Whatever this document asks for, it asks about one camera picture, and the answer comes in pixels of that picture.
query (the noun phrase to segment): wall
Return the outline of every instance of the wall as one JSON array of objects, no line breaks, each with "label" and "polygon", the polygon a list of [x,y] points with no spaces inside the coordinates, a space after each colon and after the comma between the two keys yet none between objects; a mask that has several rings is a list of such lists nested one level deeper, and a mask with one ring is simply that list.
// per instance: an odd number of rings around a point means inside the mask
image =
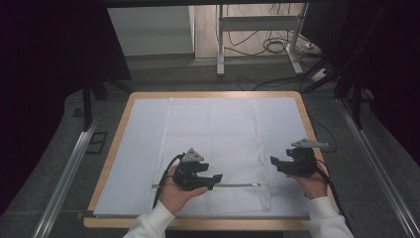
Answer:
[{"label": "wall", "polygon": [[124,56],[194,52],[192,7],[110,8],[108,13]]}]

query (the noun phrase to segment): metal rod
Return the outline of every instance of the metal rod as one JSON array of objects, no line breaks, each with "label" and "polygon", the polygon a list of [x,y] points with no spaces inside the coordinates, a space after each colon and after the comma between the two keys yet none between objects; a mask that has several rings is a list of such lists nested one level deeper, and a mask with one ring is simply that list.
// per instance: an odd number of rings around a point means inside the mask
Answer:
[{"label": "metal rod", "polygon": [[99,115],[102,110],[102,103],[100,103],[95,118],[86,132],[82,132],[74,147],[73,152],[65,166],[58,183],[52,193],[52,197],[40,219],[39,224],[33,234],[33,238],[47,238],[53,229],[53,224],[59,214],[59,210],[65,200],[67,192],[70,188],[71,182],[77,172],[80,161],[86,151],[89,140],[92,137],[93,131],[98,123]]}]

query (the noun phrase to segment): black curtain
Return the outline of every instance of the black curtain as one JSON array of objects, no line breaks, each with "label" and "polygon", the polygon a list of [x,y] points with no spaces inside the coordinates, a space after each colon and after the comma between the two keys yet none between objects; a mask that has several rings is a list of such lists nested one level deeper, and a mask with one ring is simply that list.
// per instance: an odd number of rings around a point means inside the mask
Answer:
[{"label": "black curtain", "polygon": [[83,80],[131,77],[100,2],[2,1],[0,22],[3,213],[49,144],[65,98]]}]

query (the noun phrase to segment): white fabric sheet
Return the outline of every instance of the white fabric sheet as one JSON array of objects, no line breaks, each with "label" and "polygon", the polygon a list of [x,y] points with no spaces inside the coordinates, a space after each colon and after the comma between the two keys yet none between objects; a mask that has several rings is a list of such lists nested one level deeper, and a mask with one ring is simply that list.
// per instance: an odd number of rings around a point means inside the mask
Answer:
[{"label": "white fabric sheet", "polygon": [[168,162],[194,148],[209,163],[202,177],[223,174],[220,187],[190,200],[185,216],[307,216],[298,185],[269,162],[306,133],[294,98],[138,99],[95,215],[138,215],[152,209]]},{"label": "white fabric sheet", "polygon": [[191,200],[179,215],[269,208],[268,167],[256,100],[170,99],[155,184],[174,155],[189,148],[210,164],[209,170],[199,176],[223,174],[221,184],[229,187],[216,187],[214,192]]}]

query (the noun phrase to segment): gray carpet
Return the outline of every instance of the gray carpet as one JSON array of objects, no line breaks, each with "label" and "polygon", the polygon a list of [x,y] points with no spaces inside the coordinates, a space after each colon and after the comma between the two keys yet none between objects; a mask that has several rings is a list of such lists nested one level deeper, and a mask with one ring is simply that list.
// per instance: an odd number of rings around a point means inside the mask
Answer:
[{"label": "gray carpet", "polygon": [[[226,75],[216,76],[213,61],[185,63],[157,61],[149,68],[131,67],[133,81],[123,82],[137,91],[227,91],[252,90],[256,83],[293,76],[286,59],[261,61],[250,59],[227,63]],[[103,148],[91,143],[79,166],[66,200],[52,228],[50,237],[122,237],[126,229],[89,229],[82,217],[99,178],[112,139],[129,95],[105,83],[108,99],[96,127],[97,137],[106,135]],[[257,90],[293,90],[300,81],[283,79]],[[332,145],[333,152],[323,153],[331,178],[350,219],[355,237],[406,237],[405,232],[377,182],[367,159],[339,110],[332,89],[334,82],[304,94],[307,111],[312,118],[319,141]],[[80,92],[70,95],[65,103],[61,124],[52,138],[39,165],[16,196],[9,209],[0,217],[0,237],[30,237],[49,202],[55,184],[77,142],[83,118]],[[363,106],[362,121],[375,152],[380,157],[398,191],[415,217],[420,217],[420,170],[395,139]],[[310,237],[309,232],[167,232],[166,237]]]}]

